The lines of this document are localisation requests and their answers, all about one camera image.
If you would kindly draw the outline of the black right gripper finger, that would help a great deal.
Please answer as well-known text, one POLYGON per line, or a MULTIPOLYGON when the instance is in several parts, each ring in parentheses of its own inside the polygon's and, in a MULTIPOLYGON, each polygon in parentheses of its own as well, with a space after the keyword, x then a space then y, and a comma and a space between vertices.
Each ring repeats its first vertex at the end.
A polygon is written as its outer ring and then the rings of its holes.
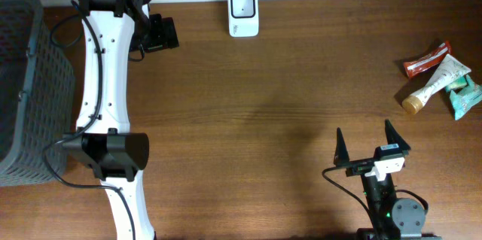
POLYGON ((397 144, 402 151, 408 152, 411 150, 410 145, 398 134, 388 119, 384 121, 384 124, 386 139, 389 144, 397 144))
POLYGON ((348 163, 349 163, 349 153, 346 148, 346 143, 344 141, 343 133, 341 131, 341 128, 337 128, 334 164, 346 165, 348 163))

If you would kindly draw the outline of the teal Kleenex tissue pack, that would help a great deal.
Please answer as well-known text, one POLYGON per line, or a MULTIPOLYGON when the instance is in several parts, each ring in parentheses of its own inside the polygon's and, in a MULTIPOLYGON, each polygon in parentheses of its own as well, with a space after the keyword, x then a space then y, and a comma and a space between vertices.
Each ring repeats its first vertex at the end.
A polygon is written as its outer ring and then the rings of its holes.
POLYGON ((466 87, 467 85, 468 85, 468 82, 465 79, 465 77, 459 77, 455 81, 453 81, 452 83, 445 86, 445 92, 449 93, 452 90, 460 90, 460 89, 466 87))

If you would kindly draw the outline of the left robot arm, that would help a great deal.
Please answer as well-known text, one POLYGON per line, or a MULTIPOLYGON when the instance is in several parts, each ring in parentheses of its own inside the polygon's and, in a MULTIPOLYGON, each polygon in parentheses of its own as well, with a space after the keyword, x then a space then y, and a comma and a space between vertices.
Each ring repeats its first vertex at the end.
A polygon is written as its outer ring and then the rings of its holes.
POLYGON ((130 53, 141 55, 179 46, 174 21, 150 14, 151 0, 76 0, 85 34, 82 106, 76 131, 62 143, 93 172, 108 197, 117 238, 155 239, 143 178, 149 138, 130 130, 127 109, 130 53))

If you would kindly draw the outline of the orange snack packet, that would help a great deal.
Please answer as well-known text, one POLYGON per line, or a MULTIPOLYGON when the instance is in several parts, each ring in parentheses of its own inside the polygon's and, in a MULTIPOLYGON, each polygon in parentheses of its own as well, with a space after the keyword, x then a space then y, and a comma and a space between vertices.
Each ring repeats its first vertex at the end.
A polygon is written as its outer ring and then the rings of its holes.
POLYGON ((404 62, 404 70, 409 79, 428 69, 440 64, 447 54, 452 53, 449 41, 445 41, 436 47, 432 52, 412 62, 404 62))

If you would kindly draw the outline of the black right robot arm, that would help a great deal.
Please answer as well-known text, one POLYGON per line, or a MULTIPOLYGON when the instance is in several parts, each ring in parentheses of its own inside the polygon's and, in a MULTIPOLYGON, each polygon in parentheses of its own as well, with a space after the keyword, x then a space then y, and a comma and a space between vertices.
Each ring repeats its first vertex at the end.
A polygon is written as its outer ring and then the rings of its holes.
POLYGON ((351 160, 341 129, 337 129, 334 167, 346 171, 346 176, 361 178, 365 207, 372 227, 358 229, 357 239, 421 239, 429 205, 408 190, 408 198, 399 198, 392 174, 404 168, 409 144, 385 121, 387 144, 375 149, 371 158, 351 160))

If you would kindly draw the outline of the teal snack bag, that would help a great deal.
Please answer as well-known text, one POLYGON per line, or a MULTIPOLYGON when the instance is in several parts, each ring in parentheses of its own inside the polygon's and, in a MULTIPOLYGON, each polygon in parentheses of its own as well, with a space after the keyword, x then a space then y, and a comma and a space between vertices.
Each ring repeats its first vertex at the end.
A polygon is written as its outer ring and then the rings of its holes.
POLYGON ((465 76, 465 79, 468 85, 458 93, 452 90, 449 95, 455 120, 461 119, 473 106, 481 101, 481 85, 476 84, 468 74, 465 76))

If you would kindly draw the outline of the white Pantene cream tube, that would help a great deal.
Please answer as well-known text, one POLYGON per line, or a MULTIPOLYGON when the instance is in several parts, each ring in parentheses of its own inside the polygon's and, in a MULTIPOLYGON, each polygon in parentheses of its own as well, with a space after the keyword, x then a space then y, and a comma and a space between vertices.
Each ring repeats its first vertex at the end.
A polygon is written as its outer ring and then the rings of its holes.
POLYGON ((427 84, 402 101, 402 108, 409 114, 418 113, 435 93, 470 72, 469 67, 447 54, 427 84))

